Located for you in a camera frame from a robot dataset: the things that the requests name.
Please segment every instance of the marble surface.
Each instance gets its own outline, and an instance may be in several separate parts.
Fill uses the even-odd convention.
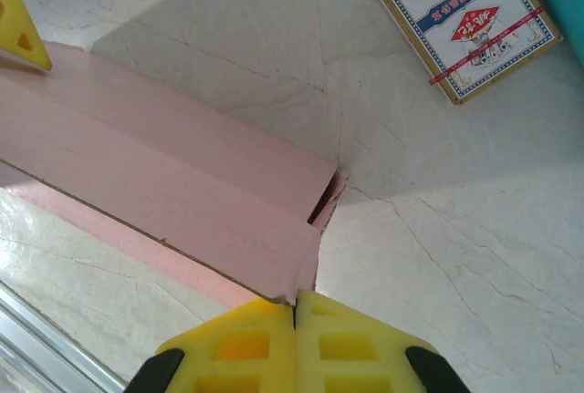
[[[319,291],[431,341],[473,392],[584,390],[584,71],[567,44],[453,107],[377,0],[26,1],[44,38],[350,168]],[[0,278],[123,376],[221,312],[0,197]]]

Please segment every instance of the square hole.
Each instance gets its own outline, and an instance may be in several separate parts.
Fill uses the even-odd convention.
[[[20,35],[18,38],[18,46],[25,49],[26,51],[32,51],[33,46],[30,44],[30,40],[28,40],[28,36],[24,33]]]
[[[332,332],[318,338],[320,359],[340,361],[377,361],[371,339],[357,332]]]
[[[265,331],[231,331],[219,337],[211,358],[218,361],[267,359],[270,335]]]
[[[325,377],[325,393],[395,393],[386,377]]]
[[[260,377],[200,377],[193,393],[259,393]]]

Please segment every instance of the yellow plastic corner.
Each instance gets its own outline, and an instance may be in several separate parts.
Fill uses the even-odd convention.
[[[293,393],[295,332],[290,306],[256,299],[164,343],[184,359],[166,393]]]
[[[405,351],[420,338],[313,292],[256,299],[166,342],[184,359],[166,393],[426,393]]]
[[[52,68],[23,0],[0,0],[0,48],[47,71]]]
[[[420,338],[313,292],[297,307],[297,391],[426,393],[405,355]]]

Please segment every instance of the yellow plastic bracket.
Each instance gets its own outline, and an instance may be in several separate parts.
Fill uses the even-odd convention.
[[[0,0],[0,48],[47,71],[52,68],[23,0]]]

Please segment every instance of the pink board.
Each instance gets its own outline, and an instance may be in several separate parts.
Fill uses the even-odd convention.
[[[335,165],[103,58],[48,52],[48,75],[0,68],[3,162],[156,242],[145,262],[163,244],[270,299],[312,286],[307,220]],[[83,225],[73,207],[60,216]]]
[[[160,243],[134,231],[129,226],[95,211],[2,162],[0,162],[0,185],[5,185],[4,189],[14,195],[70,222],[80,230],[118,248],[150,268],[172,277],[179,284],[197,290],[229,309],[256,297],[255,294],[225,279],[210,268],[191,261],[172,249],[163,248]]]

